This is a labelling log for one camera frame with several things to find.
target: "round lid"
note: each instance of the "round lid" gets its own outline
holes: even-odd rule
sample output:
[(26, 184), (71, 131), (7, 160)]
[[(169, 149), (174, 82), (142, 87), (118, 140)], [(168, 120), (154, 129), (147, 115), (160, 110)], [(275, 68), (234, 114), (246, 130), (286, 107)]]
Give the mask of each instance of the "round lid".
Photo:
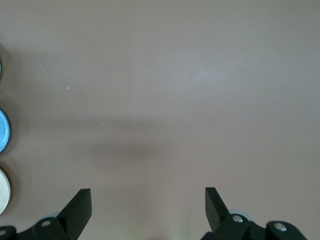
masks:
[(0, 169), (0, 214), (6, 209), (10, 199), (10, 183), (6, 174)]
[(10, 136), (10, 126), (3, 111), (0, 110), (0, 152), (6, 147)]

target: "white bottle cap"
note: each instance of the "white bottle cap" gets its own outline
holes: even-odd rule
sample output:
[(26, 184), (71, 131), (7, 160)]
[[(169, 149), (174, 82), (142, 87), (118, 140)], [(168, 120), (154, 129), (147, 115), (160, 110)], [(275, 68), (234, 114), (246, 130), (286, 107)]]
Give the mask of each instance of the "white bottle cap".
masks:
[(0, 169), (0, 214), (6, 209), (10, 200), (10, 183), (6, 174)]

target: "bottle cap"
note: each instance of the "bottle cap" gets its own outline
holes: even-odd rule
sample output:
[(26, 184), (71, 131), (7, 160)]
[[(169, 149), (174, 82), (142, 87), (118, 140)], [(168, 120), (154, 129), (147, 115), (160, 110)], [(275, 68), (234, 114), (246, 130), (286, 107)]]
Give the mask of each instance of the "bottle cap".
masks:
[(6, 147), (10, 136), (10, 126), (3, 111), (0, 110), (0, 152)]
[(10, 183), (6, 174), (0, 169), (0, 214), (6, 209), (10, 200)]

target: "black plastic part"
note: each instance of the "black plastic part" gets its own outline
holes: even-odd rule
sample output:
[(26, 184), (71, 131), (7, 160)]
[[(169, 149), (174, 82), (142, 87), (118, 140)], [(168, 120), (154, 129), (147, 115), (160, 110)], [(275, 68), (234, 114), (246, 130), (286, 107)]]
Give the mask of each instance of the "black plastic part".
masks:
[[(240, 216), (242, 222), (234, 221), (234, 216)], [(232, 214), (223, 220), (214, 234), (228, 240), (246, 240), (250, 234), (250, 222), (244, 216)]]
[(250, 222), (250, 240), (267, 240), (266, 229)]
[[(263, 228), (244, 216), (231, 215), (214, 187), (205, 189), (205, 214), (212, 232), (201, 240), (307, 240), (295, 226), (284, 221), (271, 221)], [(242, 222), (234, 221), (235, 215)], [(275, 223), (283, 224), (286, 230), (278, 230)]]
[(14, 240), (15, 236), (17, 235), (16, 228), (14, 226), (0, 226), (0, 233), (3, 235), (0, 236), (2, 240)]
[(230, 215), (215, 187), (205, 188), (205, 214), (212, 232), (216, 231), (220, 223)]
[[(286, 231), (276, 229), (275, 224), (283, 224)], [(266, 225), (267, 237), (272, 240), (307, 240), (305, 236), (292, 224), (285, 221), (270, 221)]]
[(17, 234), (13, 226), (2, 226), (0, 240), (77, 240), (92, 214), (90, 189), (81, 189), (57, 217), (47, 217)]
[(79, 238), (92, 215), (90, 189), (81, 189), (57, 218), (70, 240)]

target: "blue bottle cap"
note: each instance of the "blue bottle cap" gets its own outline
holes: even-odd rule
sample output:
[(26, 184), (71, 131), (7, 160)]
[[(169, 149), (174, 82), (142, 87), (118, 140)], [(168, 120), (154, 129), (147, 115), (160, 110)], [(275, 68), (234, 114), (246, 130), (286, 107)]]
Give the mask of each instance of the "blue bottle cap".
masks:
[(0, 152), (6, 147), (10, 136), (10, 126), (3, 111), (0, 110)]

